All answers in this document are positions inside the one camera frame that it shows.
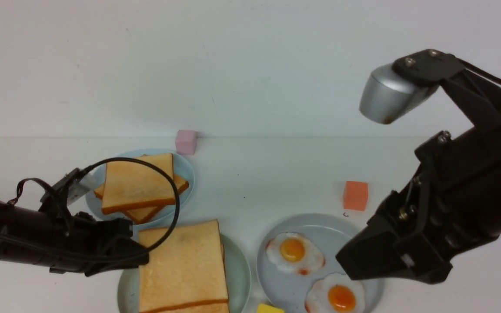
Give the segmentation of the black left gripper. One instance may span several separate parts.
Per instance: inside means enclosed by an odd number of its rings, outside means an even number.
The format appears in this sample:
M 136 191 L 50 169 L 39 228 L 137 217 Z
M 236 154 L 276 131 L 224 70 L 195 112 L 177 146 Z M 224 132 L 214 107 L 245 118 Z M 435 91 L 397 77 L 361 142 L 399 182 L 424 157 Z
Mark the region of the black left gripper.
M 74 261 L 56 258 L 49 272 L 81 273 L 86 277 L 99 273 L 135 269 L 149 262 L 145 248 L 133 239 L 133 222 L 128 219 L 97 221 L 86 212 L 73 217 L 73 230 L 65 239 L 63 250 L 73 253 L 105 257 L 106 261 Z

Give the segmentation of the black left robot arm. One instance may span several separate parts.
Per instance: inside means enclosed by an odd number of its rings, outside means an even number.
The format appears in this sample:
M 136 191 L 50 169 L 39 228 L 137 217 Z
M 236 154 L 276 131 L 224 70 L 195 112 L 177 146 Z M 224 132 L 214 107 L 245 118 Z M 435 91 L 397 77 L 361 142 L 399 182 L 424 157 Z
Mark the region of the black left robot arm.
M 97 221 L 86 212 L 72 217 L 73 227 L 68 236 L 64 222 L 46 212 L 10 206 L 0 201 L 0 234 L 16 236 L 60 251 L 117 257 L 143 252 L 127 261 L 88 262 L 52 256 L 0 240 L 0 261 L 47 267 L 51 273 L 83 273 L 90 277 L 101 272 L 135 269 L 149 261 L 144 247 L 133 240 L 133 230 L 127 220 Z

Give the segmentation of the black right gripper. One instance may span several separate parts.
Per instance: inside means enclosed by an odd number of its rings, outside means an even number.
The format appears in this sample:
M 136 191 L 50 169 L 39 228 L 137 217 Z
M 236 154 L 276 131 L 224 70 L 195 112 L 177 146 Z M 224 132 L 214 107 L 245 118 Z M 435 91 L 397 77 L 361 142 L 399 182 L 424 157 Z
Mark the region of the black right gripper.
M 367 226 L 336 253 L 352 280 L 444 282 L 451 260 L 497 240 L 471 229 L 444 203 L 423 174 L 378 206 Z

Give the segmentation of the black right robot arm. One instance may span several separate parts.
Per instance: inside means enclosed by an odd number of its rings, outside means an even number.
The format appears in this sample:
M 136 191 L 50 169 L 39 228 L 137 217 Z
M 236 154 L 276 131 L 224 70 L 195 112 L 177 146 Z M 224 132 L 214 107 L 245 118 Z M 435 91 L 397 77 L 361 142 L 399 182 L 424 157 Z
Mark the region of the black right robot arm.
M 469 130 L 415 150 L 420 165 L 335 258 L 353 280 L 444 282 L 458 254 L 501 235 L 501 135 Z

